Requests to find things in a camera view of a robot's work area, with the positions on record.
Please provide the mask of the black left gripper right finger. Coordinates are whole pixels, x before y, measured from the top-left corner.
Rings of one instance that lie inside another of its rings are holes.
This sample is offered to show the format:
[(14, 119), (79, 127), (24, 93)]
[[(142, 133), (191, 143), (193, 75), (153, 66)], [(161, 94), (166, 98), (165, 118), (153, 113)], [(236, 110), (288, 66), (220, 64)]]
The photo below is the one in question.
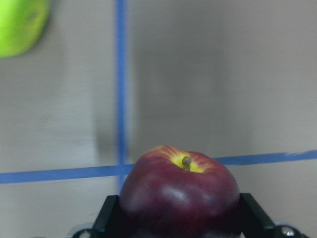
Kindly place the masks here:
[(241, 230), (246, 238), (270, 238), (275, 224), (250, 193), (240, 194)]

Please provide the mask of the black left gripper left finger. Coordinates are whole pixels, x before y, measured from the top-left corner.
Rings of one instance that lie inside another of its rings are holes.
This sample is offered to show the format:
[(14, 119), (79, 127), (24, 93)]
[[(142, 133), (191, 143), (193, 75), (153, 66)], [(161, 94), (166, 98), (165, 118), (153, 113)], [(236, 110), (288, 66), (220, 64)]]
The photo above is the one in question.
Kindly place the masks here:
[(118, 238), (120, 219), (119, 196), (109, 195), (95, 219), (93, 230), (97, 232), (99, 238)]

